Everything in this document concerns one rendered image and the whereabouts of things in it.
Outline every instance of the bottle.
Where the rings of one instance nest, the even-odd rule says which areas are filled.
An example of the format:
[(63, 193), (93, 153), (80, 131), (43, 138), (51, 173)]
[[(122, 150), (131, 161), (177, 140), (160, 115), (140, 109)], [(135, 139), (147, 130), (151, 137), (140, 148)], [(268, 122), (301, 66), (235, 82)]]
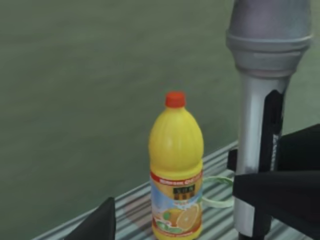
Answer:
[(169, 92), (149, 136), (152, 230), (158, 240), (193, 240), (202, 230), (204, 140), (183, 92)]

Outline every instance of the striped surface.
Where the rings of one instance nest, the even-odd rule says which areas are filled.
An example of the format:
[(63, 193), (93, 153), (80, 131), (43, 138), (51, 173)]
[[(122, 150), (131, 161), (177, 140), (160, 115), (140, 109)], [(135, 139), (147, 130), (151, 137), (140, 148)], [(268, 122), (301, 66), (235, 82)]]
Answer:
[[(228, 151), (236, 146), (232, 143), (203, 159), (205, 176), (233, 177), (233, 172), (226, 170)], [(231, 197), (231, 190), (226, 185), (205, 185), (204, 195), (216, 200)], [(116, 198), (116, 240), (155, 240), (151, 230), (150, 186), (148, 183)], [(39, 236), (33, 240), (63, 240), (90, 213), (72, 219), (69, 222)], [(233, 209), (204, 207), (203, 231), (199, 240), (237, 240), (238, 233), (233, 228)], [(287, 227), (278, 220), (272, 222), (267, 240), (307, 240), (296, 230)]]

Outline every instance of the bottle label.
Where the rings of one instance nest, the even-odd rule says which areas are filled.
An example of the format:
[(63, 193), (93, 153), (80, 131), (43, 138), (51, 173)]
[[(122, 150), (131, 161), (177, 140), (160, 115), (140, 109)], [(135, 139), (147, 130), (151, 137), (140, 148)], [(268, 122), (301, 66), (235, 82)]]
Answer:
[(152, 225), (168, 237), (186, 237), (202, 224), (202, 171), (169, 180), (150, 173)]

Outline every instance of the juice bottle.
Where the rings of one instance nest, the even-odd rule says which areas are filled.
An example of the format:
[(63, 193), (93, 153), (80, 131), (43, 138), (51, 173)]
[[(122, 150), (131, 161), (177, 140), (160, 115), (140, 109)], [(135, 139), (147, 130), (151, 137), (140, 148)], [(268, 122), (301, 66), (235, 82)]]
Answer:
[(204, 141), (185, 105), (183, 92), (169, 92), (149, 137), (152, 230), (158, 240), (193, 240), (202, 230)]

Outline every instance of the orange slice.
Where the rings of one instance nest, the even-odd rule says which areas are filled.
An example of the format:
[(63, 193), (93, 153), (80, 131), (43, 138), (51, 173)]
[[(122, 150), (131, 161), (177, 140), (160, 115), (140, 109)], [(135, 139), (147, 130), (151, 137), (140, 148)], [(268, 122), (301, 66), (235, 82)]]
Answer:
[(199, 214), (199, 205), (193, 205), (190, 208), (187, 208), (179, 215), (176, 220), (176, 225), (178, 228), (181, 228), (184, 231), (189, 230), (197, 220)]

